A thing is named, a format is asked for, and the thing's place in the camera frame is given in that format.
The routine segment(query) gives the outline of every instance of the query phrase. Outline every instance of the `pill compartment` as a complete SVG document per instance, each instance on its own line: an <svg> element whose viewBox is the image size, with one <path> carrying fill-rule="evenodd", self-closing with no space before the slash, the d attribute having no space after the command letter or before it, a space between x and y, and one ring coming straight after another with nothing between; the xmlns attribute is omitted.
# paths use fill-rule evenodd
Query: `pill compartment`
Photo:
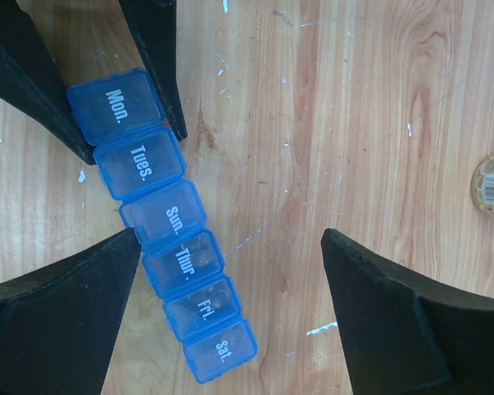
<svg viewBox="0 0 494 395"><path fill-rule="evenodd" d="M205 226L207 214L194 184L181 179L119 209L139 243L167 249Z"/></svg>
<svg viewBox="0 0 494 395"><path fill-rule="evenodd" d="M162 126L98 146L93 156L116 200L171 184L187 170L174 134Z"/></svg>
<svg viewBox="0 0 494 395"><path fill-rule="evenodd" d="M162 299L220 273L225 266L210 230L203 230L168 251L145 251L142 264Z"/></svg>
<svg viewBox="0 0 494 395"><path fill-rule="evenodd" d="M67 97L84 138L92 146L164 119L151 79L139 68L72 86Z"/></svg>
<svg viewBox="0 0 494 395"><path fill-rule="evenodd" d="M231 279L221 276L187 295L165 301L163 308L178 340L186 342L240 315L241 304Z"/></svg>
<svg viewBox="0 0 494 395"><path fill-rule="evenodd" d="M211 381L242 365L257 351L253 332L244 319L184 347L189 368L199 383Z"/></svg>

